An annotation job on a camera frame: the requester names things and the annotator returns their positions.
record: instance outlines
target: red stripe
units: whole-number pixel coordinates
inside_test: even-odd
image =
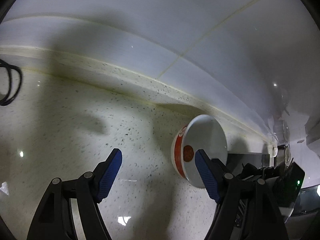
[[[177,170],[179,171],[180,175],[184,178],[186,178],[186,176],[184,175],[182,163],[181,163],[181,144],[182,144],[182,138],[183,138],[186,127],[187,126],[181,129],[181,131],[177,136],[176,143],[174,145],[174,162],[176,163]]]

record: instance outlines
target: black cable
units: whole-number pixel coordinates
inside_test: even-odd
[[[4,98],[2,98],[0,100],[0,106],[7,106],[17,97],[17,95],[20,91],[21,84],[22,84],[22,71],[17,66],[10,65],[2,59],[0,59],[0,67],[3,67],[7,70],[7,74],[8,74],[8,78],[9,78],[9,90],[8,90],[7,94],[4,96]],[[11,90],[12,90],[12,70],[15,70],[18,72],[20,80],[19,80],[19,85],[18,85],[16,92],[14,93],[14,95],[12,97],[9,98]]]

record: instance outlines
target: red and white bowl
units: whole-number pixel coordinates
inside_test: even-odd
[[[224,131],[210,115],[201,114],[184,126],[171,145],[171,161],[177,173],[195,187],[204,188],[195,164],[194,154],[203,149],[210,159],[227,162],[228,150]]]

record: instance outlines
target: speckled countertop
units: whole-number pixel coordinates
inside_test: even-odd
[[[82,83],[24,73],[18,98],[0,108],[0,182],[6,188],[0,191],[0,214],[18,240],[26,239],[52,178],[78,178],[115,147],[123,153],[123,164],[108,198],[99,204],[112,238],[205,237],[215,202],[180,178],[170,160],[173,137],[193,116]],[[73,211],[78,238],[85,239],[75,201]]]

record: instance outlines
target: blue gripper pad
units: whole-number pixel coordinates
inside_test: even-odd
[[[201,156],[199,151],[196,152],[195,163],[209,197],[211,199],[214,199],[216,203],[218,203],[220,201],[218,182],[214,178],[212,172],[210,171],[208,165],[205,163],[205,160]]]
[[[118,171],[120,169],[121,163],[122,153],[120,150],[118,150],[99,181],[99,191],[97,194],[97,199],[99,200],[99,203],[102,201],[102,199],[108,196],[111,186],[115,181]]]

